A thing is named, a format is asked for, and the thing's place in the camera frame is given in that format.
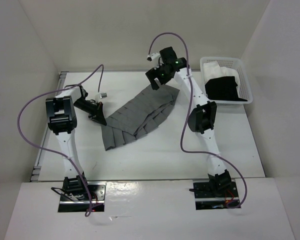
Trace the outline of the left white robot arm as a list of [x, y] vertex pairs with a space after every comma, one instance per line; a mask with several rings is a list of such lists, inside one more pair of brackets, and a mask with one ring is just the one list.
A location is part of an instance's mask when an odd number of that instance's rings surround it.
[[79, 162], [75, 143], [75, 128], [78, 118], [75, 108], [88, 114], [88, 118], [98, 124], [107, 124], [101, 101], [87, 100], [88, 93], [81, 86], [67, 85], [53, 98], [45, 100], [48, 128], [55, 134], [65, 170], [63, 189], [78, 200], [88, 197], [90, 188], [84, 184], [85, 174]]

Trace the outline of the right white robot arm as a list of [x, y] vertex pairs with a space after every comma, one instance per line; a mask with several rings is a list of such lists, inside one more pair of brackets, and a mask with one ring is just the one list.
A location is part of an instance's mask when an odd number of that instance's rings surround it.
[[145, 74], [153, 90], [158, 90], [173, 79], [189, 100], [185, 123], [207, 148], [204, 152], [208, 155], [206, 162], [209, 181], [206, 191], [215, 197], [221, 196], [232, 180], [215, 139], [217, 104], [205, 96], [193, 77], [191, 68], [187, 67], [186, 59], [178, 58], [171, 46], [149, 53], [147, 60], [153, 63], [153, 68]]

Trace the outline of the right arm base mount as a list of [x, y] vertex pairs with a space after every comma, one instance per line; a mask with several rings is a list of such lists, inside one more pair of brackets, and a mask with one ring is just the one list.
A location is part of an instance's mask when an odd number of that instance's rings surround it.
[[223, 210], [235, 208], [240, 204], [240, 197], [235, 181], [230, 186], [221, 190], [220, 193], [213, 193], [207, 180], [194, 181], [189, 189], [194, 194], [196, 210]]

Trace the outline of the grey skirt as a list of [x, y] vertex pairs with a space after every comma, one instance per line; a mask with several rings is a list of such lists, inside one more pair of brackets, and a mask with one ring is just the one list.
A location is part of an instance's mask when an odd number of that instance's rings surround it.
[[174, 109], [180, 90], [164, 85], [153, 90], [150, 85], [106, 118], [102, 140], [106, 151], [143, 138], [159, 127]]

